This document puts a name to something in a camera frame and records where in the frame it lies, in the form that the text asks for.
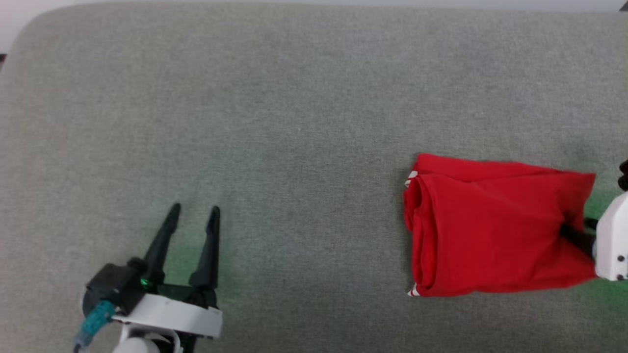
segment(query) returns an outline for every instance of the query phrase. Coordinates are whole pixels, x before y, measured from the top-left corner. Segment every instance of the gray fabric surface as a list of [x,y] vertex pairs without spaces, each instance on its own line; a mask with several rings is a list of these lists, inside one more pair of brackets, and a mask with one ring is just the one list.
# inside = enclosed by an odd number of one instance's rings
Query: gray fabric surface
[[626,350],[623,283],[406,296],[402,192],[419,152],[518,160],[597,172],[599,215],[628,157],[627,24],[181,3],[37,18],[0,73],[1,350],[69,352],[82,285],[142,255],[174,201],[174,283],[223,211],[224,335],[198,352]]

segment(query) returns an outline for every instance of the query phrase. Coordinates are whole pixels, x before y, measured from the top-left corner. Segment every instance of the white robot part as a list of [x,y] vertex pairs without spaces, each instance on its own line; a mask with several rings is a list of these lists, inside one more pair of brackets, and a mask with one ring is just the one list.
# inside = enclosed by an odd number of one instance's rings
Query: white robot part
[[142,337],[131,337],[126,339],[116,347],[113,353],[160,353],[159,347],[151,341]]
[[219,337],[222,330],[220,310],[205,309],[153,294],[144,295],[128,316],[114,315],[112,319],[203,337]]
[[595,272],[601,278],[628,278],[628,193],[610,204],[597,224]]

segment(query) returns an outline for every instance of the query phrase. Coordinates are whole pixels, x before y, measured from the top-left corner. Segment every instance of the white wall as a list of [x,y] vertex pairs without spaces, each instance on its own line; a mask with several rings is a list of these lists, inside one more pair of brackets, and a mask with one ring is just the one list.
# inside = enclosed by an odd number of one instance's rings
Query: white wall
[[[0,53],[8,53],[20,29],[38,14],[73,4],[115,0],[0,0]],[[197,0],[244,2],[245,0]],[[625,0],[252,0],[272,3],[431,6],[441,8],[529,9],[542,11],[618,11]]]

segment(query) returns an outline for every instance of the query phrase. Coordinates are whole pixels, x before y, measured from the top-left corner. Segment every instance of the robotic arm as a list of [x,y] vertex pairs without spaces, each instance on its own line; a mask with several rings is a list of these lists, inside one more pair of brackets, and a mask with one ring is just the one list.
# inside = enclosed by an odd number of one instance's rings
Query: robotic arm
[[586,219],[585,227],[596,232],[585,234],[564,225],[561,235],[595,260],[595,272],[609,281],[628,278],[628,161],[620,167],[619,187],[625,191],[611,202],[600,220]]
[[619,166],[619,187],[625,191],[611,202],[596,226],[595,272],[610,281],[628,278],[628,161]]
[[[198,338],[220,336],[222,312],[215,294],[220,209],[212,209],[189,286],[164,283],[163,265],[180,212],[180,204],[172,206],[144,259],[131,258],[126,266],[106,264],[87,283],[82,305],[85,322],[73,340],[74,352],[85,350],[111,321],[122,323],[114,353],[191,353]],[[157,338],[147,338],[149,334]]]

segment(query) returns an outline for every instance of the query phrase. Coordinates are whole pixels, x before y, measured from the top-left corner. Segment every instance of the folded red shirt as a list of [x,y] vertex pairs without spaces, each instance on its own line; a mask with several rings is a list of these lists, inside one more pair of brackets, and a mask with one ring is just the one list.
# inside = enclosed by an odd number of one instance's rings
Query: folded red shirt
[[594,174],[423,154],[409,180],[410,295],[565,288],[596,277],[593,261],[560,236],[562,224],[583,229]]

